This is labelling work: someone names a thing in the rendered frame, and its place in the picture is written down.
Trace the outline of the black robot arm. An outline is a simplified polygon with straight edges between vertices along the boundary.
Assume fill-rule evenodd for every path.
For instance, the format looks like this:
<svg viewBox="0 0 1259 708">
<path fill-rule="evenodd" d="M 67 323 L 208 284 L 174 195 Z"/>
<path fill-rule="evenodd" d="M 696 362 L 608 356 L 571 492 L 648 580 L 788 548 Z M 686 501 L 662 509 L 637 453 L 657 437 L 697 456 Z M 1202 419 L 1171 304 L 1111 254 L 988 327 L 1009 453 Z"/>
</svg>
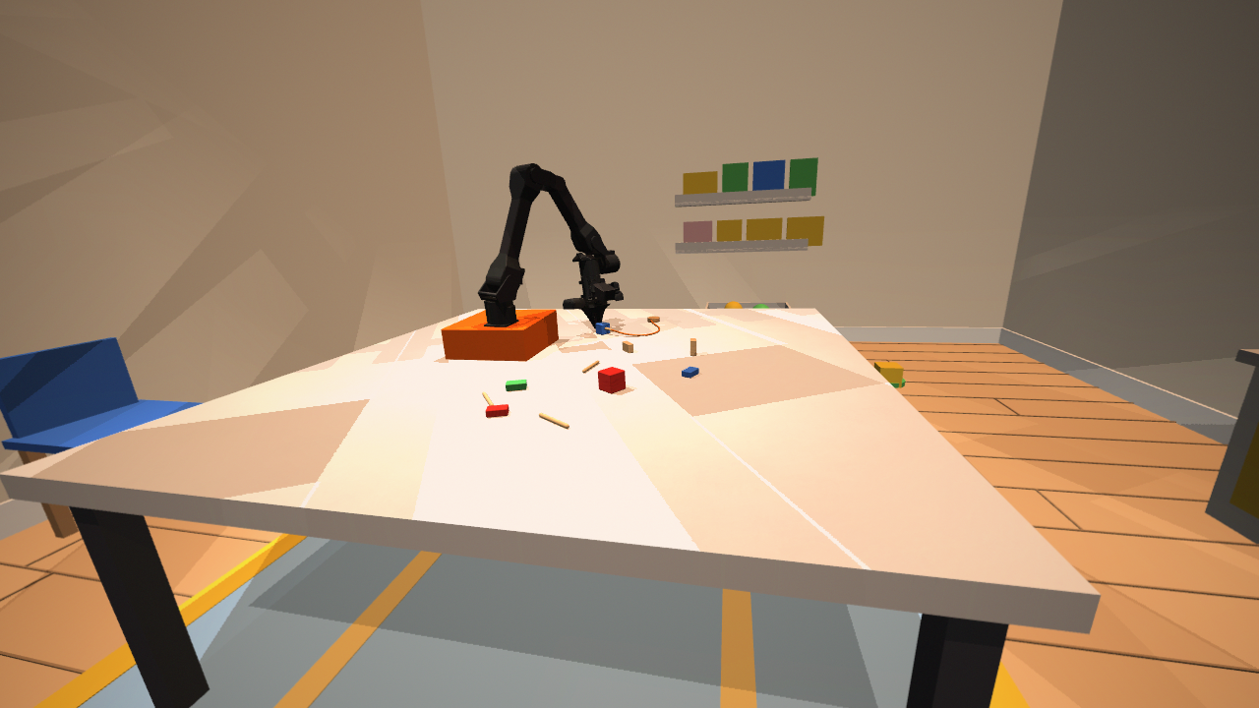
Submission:
<svg viewBox="0 0 1259 708">
<path fill-rule="evenodd" d="M 490 265 L 486 281 L 478 290 L 478 297 L 486 300 L 483 305 L 487 323 L 483 326 L 507 328 L 520 323 L 516 319 L 512 300 L 516 299 L 517 288 L 522 285 L 525 268 L 520 267 L 517 260 L 520 260 L 522 233 L 526 229 L 529 212 L 540 190 L 550 194 L 555 207 L 562 210 L 567 226 L 570 226 L 572 244 L 583 252 L 572 260 L 579 263 L 580 277 L 612 273 L 621 267 L 614 249 L 607 249 L 596 228 L 585 223 L 564 178 L 541 169 L 538 164 L 517 165 L 510 171 L 511 202 L 499 258 Z M 614 294 L 619 294 L 619 286 L 617 281 L 607 285 L 604 278 L 597 283 L 596 278 L 592 278 L 588 294 L 589 297 L 596 296 L 604 302 L 614 300 Z"/>
</svg>

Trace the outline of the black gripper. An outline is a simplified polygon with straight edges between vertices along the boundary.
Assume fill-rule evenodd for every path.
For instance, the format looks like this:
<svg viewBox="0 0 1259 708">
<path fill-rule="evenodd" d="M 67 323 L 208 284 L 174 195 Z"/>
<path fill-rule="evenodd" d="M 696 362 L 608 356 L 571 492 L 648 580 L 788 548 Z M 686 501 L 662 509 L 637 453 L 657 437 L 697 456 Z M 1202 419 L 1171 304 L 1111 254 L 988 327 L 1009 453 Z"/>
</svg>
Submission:
<svg viewBox="0 0 1259 708">
<path fill-rule="evenodd" d="M 596 299 L 596 296 L 589 297 L 588 288 L 592 282 L 592 278 L 596 278 L 596 283 L 601 282 L 601 276 L 582 277 L 579 285 L 583 285 L 583 295 L 580 295 L 580 299 L 564 300 L 563 307 L 564 310 L 575 310 L 575 309 L 583 310 L 585 317 L 588 317 L 593 328 L 596 328 L 596 324 L 602 323 L 606 307 L 611 306 L 611 304 L 608 304 L 607 301 L 611 300 L 602 302 L 599 299 Z M 614 301 L 621 301 L 621 300 L 624 300 L 624 294 L 619 291 L 619 294 L 614 294 Z"/>
</svg>

